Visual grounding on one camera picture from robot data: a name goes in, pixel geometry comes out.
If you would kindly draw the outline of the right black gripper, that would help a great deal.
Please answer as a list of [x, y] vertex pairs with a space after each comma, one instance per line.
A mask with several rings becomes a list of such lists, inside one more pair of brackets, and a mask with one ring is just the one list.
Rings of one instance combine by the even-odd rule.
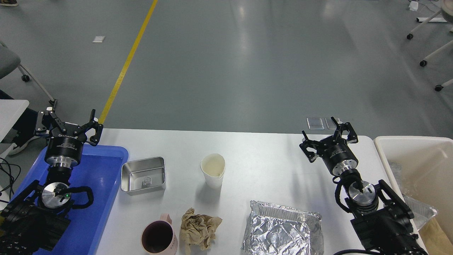
[[[310, 163], [321, 157], [330, 174], [340, 176], [344, 171], [355, 169], [358, 165], [358, 159], [348, 147], [349, 143], [358, 143], [358, 136], [351, 123], [338, 123], [335, 117], [331, 117], [331, 120], [336, 126], [333, 137], [315, 141], [310, 140], [305, 131], [302, 131], [304, 139], [299, 147]], [[343, 132], [348, 133], [346, 138], [343, 138]]]

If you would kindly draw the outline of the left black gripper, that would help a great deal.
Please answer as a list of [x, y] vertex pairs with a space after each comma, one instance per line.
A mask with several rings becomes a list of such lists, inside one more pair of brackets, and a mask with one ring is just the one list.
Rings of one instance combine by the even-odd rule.
[[[104, 126], [95, 118], [95, 113], [96, 110], [92, 109], [89, 121], [78, 126], [73, 123], [63, 123], [53, 109], [38, 111], [35, 136], [42, 137], [50, 134], [44, 156], [45, 162], [51, 166], [59, 163], [64, 167], [79, 165], [84, 143], [97, 146], [101, 139]], [[94, 130], [95, 134], [88, 138], [86, 132], [90, 130]]]

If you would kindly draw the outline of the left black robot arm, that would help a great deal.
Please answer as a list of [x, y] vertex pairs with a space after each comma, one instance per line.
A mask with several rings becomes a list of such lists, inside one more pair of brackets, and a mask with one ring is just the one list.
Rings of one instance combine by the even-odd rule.
[[100, 142], [103, 124], [90, 113], [84, 125], [63, 122], [53, 108], [38, 112], [34, 134], [45, 137], [48, 164], [43, 185], [34, 180], [1, 211], [1, 254], [32, 255], [51, 251], [70, 224], [72, 209], [85, 209], [94, 202], [90, 187], [71, 187], [73, 168], [81, 163], [84, 144]]

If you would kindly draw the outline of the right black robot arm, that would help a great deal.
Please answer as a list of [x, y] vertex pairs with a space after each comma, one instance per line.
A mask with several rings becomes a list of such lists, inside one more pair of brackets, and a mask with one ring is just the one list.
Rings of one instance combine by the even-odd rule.
[[311, 140], [302, 131], [302, 152], [312, 163], [321, 158], [333, 176], [336, 185], [334, 197], [337, 205], [351, 213], [352, 227], [360, 240], [362, 250], [342, 250], [339, 255], [362, 253], [369, 255], [425, 255], [414, 232], [411, 208], [384, 181], [371, 184], [361, 178], [357, 170], [358, 159], [349, 147], [358, 143], [351, 123], [338, 123], [334, 133], [322, 140]]

